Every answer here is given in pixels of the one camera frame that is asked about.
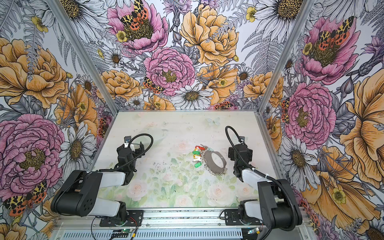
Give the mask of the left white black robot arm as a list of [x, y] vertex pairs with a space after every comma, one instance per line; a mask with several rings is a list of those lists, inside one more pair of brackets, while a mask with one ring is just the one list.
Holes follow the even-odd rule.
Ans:
[[112, 217], [125, 221], [128, 218], [126, 204], [99, 198], [98, 193], [102, 188], [128, 185], [136, 171], [136, 159], [144, 152], [142, 143], [124, 143], [117, 148], [118, 168], [72, 171], [52, 200], [51, 210], [60, 215]]

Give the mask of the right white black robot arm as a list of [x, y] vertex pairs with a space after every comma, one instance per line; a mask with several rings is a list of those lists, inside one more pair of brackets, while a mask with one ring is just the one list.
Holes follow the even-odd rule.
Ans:
[[269, 230], [292, 231], [303, 223], [300, 207], [287, 180], [276, 180], [251, 167], [253, 151], [245, 144], [230, 147], [228, 156], [235, 163], [234, 175], [258, 191], [256, 200], [240, 201], [235, 218], [244, 225], [264, 224]]

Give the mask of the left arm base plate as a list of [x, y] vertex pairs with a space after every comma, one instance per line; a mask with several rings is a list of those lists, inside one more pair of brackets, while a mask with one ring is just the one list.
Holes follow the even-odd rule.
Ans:
[[115, 217], [102, 217], [100, 227], [140, 227], [142, 225], [144, 211], [143, 210], [127, 210], [126, 214], [121, 217], [118, 214]]

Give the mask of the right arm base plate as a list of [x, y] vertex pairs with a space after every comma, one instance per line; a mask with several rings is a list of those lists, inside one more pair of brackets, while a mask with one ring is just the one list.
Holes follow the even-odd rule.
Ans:
[[223, 215], [226, 226], [261, 226], [261, 220], [251, 218], [241, 213], [238, 209], [226, 209]]

